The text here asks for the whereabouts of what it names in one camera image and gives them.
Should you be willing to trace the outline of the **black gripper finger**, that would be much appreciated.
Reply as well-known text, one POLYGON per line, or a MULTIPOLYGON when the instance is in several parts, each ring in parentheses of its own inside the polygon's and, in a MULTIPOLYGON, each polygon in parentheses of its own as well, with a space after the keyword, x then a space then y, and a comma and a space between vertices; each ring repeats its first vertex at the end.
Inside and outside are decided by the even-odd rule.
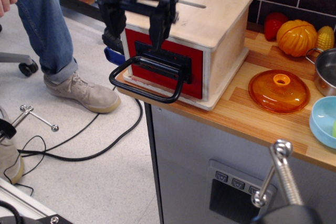
POLYGON ((108 31, 119 37, 126 27, 125 10, 121 8, 120 0, 98 0, 98 6, 108 31))
POLYGON ((159 2, 150 16, 150 40, 153 50, 159 50, 163 42, 169 37, 171 25, 178 20, 176 3, 178 0, 159 2))

